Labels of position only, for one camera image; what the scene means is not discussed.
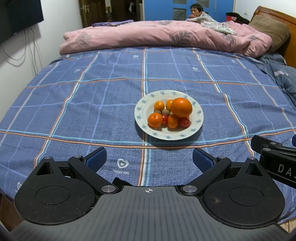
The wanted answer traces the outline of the red cherry tomato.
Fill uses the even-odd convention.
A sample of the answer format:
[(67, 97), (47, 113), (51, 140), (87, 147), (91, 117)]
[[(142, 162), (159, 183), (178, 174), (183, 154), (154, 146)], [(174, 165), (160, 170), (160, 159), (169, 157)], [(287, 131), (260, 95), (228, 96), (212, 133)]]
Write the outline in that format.
[(182, 128), (187, 128), (189, 127), (191, 124), (190, 120), (188, 118), (180, 118), (179, 119), (179, 125), (182, 127)]
[(166, 126), (168, 123), (168, 116), (166, 114), (162, 114), (162, 125)]

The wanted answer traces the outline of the large orange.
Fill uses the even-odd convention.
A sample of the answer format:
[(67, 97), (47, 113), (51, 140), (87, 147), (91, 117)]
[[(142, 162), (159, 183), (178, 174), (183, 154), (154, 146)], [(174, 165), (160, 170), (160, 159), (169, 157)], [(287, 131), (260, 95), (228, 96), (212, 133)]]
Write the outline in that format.
[(171, 103), (171, 112), (179, 118), (189, 117), (192, 111), (192, 104), (186, 98), (176, 98)]

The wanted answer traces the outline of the small tangerine with stem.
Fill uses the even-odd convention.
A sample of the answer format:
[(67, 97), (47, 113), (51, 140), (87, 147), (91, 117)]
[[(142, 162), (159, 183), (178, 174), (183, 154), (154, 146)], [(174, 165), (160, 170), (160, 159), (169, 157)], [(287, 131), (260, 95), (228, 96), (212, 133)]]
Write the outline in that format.
[(168, 111), (171, 111), (171, 105), (172, 105), (172, 102), (173, 102), (173, 99), (169, 99), (167, 102), (166, 102), (166, 109)]

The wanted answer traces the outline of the grey blue blanket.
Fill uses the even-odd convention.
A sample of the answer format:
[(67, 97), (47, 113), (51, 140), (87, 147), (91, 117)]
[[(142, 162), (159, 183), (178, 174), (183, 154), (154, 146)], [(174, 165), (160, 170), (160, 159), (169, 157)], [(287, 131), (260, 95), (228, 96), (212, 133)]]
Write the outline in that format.
[(265, 53), (257, 58), (256, 66), (266, 73), (287, 95), (295, 108), (296, 102), (296, 71), (288, 66), (284, 57), (278, 53)]

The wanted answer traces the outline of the white floral plate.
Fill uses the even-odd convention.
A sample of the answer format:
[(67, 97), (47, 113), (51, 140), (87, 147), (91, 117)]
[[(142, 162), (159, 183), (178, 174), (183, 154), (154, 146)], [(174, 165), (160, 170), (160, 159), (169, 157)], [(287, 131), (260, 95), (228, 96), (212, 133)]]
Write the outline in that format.
[(191, 137), (201, 128), (204, 115), (198, 102), (175, 90), (145, 95), (135, 106), (137, 125), (159, 140), (177, 141)]

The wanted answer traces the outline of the blue plaid bed sheet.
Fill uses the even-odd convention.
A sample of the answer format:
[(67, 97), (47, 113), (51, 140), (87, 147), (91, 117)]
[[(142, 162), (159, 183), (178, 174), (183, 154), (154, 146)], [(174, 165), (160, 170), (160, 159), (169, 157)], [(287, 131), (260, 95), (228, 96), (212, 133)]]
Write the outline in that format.
[(63, 55), (23, 89), (1, 121), (1, 192), (14, 198), (42, 158), (98, 147), (98, 174), (137, 186), (181, 185), (201, 174), (193, 149), (243, 162), (251, 138), (285, 146), (295, 107), (240, 54), (133, 47)]

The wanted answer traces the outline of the wooden headboard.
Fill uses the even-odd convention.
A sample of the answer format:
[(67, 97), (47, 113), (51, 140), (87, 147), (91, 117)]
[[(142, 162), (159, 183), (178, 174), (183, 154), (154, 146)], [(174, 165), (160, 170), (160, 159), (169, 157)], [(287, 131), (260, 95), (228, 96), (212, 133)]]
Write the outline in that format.
[(269, 52), (280, 54), (288, 66), (295, 67), (295, 17), (259, 6), (249, 25), (272, 38)]

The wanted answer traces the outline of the pink quilt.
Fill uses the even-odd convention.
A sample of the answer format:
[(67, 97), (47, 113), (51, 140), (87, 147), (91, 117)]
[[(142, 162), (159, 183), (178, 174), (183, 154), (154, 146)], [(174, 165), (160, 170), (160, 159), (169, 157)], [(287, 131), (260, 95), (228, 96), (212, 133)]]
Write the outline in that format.
[(227, 22), (235, 35), (190, 21), (138, 21), (116, 27), (87, 27), (64, 34), (60, 55), (136, 46), (173, 46), (224, 51), (256, 58), (269, 50), (272, 38), (246, 24)]

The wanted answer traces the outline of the brown pillow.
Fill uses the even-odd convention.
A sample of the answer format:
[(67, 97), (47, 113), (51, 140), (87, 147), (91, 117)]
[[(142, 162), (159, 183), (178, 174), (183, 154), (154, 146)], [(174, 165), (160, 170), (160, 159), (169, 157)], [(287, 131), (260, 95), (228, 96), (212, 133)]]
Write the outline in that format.
[(266, 16), (256, 15), (249, 25), (271, 37), (273, 44), (269, 48), (270, 52), (276, 52), (291, 36), (286, 24)]

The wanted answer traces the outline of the black clothing pile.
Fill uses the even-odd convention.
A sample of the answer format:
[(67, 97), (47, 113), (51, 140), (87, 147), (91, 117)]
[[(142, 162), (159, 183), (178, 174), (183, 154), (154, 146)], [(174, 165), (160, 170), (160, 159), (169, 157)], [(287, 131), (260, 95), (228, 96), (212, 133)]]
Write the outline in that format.
[(246, 24), (248, 25), (250, 23), (250, 21), (246, 18), (243, 18), (241, 15), (239, 15), (238, 13), (234, 13), (234, 12), (228, 12), (226, 13), (226, 21), (233, 21), (239, 24)]

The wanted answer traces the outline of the person lying in bed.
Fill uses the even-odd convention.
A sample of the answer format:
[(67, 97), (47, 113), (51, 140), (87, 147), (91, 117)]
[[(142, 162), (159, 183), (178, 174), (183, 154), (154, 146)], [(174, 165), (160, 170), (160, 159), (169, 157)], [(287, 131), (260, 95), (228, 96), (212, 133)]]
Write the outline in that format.
[(212, 29), (225, 35), (236, 36), (236, 32), (233, 29), (231, 29), (224, 23), (220, 23), (214, 20), (210, 15), (205, 13), (203, 7), (200, 4), (192, 4), (190, 6), (190, 9), (191, 15), (189, 15), (187, 21), (200, 23), (205, 28)]

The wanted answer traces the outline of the purple folded cloth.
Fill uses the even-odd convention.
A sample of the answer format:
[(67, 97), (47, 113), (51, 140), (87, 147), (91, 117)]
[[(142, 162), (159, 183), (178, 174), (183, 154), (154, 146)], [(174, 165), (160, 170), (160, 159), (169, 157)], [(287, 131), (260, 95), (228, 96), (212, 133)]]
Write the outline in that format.
[(125, 20), (125, 21), (118, 21), (118, 22), (100, 22), (100, 23), (93, 23), (92, 27), (117, 27), (124, 24), (133, 23), (134, 20)]

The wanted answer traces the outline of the brown wooden door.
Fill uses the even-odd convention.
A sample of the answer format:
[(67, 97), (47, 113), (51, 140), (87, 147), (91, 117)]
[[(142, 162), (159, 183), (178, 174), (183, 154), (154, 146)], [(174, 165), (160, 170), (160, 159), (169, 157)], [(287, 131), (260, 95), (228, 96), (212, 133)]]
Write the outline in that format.
[(94, 23), (106, 22), (105, 0), (79, 0), (82, 26), (92, 26)]

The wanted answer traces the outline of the blue wardrobe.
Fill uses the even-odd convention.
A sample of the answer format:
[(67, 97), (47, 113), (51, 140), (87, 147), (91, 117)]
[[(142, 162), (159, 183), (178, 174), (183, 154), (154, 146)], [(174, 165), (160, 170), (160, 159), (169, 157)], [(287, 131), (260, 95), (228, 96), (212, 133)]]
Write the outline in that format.
[(144, 20), (186, 20), (192, 14), (190, 6), (200, 4), (214, 20), (226, 21), (226, 14), (234, 10), (234, 0), (144, 0)]

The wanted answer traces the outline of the black wall television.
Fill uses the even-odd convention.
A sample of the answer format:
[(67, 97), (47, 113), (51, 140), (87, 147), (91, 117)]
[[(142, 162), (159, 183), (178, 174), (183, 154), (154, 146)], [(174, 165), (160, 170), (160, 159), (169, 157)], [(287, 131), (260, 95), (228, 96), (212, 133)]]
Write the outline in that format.
[(0, 42), (44, 20), (40, 0), (2, 0)]

